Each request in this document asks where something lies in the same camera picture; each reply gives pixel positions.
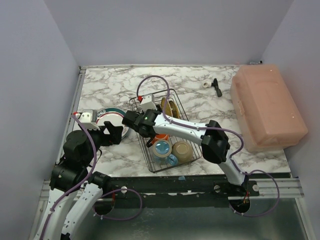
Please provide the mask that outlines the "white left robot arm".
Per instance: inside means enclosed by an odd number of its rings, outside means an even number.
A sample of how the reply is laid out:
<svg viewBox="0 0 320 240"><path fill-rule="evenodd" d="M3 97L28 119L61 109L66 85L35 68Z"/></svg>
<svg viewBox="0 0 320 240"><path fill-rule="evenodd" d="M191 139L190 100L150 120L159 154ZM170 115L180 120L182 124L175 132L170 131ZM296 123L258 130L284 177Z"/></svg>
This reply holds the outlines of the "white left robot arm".
<svg viewBox="0 0 320 240"><path fill-rule="evenodd" d="M100 147L121 142L122 131L122 126L106 121L95 130L81 125L67 135L64 155L51 173L47 207L34 239L73 239L94 203L111 190L111 178L88 167L95 167Z"/></svg>

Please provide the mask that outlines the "yellow patterned plate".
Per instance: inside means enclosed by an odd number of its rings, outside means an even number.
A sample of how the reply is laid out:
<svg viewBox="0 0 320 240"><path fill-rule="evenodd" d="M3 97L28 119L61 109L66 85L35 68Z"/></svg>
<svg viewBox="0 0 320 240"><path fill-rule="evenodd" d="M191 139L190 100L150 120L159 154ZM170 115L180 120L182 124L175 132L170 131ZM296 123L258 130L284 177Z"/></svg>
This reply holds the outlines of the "yellow patterned plate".
<svg viewBox="0 0 320 240"><path fill-rule="evenodd" d="M173 100L170 100L169 105L172 111L172 116L176 119L180 119L180 113L176 103Z"/></svg>

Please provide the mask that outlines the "blue butterfly mug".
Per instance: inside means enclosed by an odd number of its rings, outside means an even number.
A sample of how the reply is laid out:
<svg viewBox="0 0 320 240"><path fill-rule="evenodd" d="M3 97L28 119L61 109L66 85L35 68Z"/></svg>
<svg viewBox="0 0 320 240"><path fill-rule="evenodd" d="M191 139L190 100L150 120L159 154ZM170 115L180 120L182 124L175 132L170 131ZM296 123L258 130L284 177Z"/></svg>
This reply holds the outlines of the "blue butterfly mug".
<svg viewBox="0 0 320 240"><path fill-rule="evenodd" d="M178 164L178 158L172 154L172 144L167 140L158 140L152 145L152 158L158 164Z"/></svg>

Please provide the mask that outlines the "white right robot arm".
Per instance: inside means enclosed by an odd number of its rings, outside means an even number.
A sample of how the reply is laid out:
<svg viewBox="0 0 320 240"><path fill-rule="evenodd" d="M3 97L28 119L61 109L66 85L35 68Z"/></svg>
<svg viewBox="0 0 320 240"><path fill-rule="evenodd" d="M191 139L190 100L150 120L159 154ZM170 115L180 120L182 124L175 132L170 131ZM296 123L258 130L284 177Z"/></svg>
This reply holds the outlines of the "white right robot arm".
<svg viewBox="0 0 320 240"><path fill-rule="evenodd" d="M203 158L217 164L231 185L241 186L246 180L246 173L232 159L244 147L242 136L233 130L222 128L214 120L210 120L209 123L190 122L148 109L142 113L128 110L122 124L144 138L152 139L157 134L167 134L197 144L201 147ZM240 148L233 153L230 152L226 133L237 136L241 142Z"/></svg>

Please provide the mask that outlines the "beige ceramic bowl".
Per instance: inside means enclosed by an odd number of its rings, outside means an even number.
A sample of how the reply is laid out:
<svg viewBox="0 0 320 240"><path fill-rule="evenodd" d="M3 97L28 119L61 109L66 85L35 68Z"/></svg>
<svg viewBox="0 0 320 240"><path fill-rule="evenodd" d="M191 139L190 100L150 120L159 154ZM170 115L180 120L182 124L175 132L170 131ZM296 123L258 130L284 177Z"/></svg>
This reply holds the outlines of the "beige ceramic bowl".
<svg viewBox="0 0 320 240"><path fill-rule="evenodd" d="M172 146L172 154L181 164L188 163L193 158L192 146L186 141L178 141Z"/></svg>

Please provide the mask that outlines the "orange mug black handle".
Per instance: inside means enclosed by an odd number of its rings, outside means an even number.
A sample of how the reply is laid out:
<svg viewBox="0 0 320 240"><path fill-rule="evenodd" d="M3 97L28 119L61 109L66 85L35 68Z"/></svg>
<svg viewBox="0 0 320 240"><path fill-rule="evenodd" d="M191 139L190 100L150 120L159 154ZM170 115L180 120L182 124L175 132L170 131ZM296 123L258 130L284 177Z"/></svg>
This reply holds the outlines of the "orange mug black handle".
<svg viewBox="0 0 320 240"><path fill-rule="evenodd" d="M156 134L155 137L151 137L147 143L146 146L149 148L151 147L155 142L160 141L160 140L168 140L169 139L169 135L168 134Z"/></svg>

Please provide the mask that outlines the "yellow woven bamboo plate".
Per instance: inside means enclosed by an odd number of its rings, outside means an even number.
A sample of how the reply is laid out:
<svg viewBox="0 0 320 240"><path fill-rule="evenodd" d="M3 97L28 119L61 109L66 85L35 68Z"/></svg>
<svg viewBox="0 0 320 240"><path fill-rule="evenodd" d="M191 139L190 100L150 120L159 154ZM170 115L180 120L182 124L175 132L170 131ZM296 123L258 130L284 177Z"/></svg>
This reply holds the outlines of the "yellow woven bamboo plate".
<svg viewBox="0 0 320 240"><path fill-rule="evenodd" d="M163 97L161 99L161 109L167 116L173 116L171 105L169 101L166 99L166 97Z"/></svg>

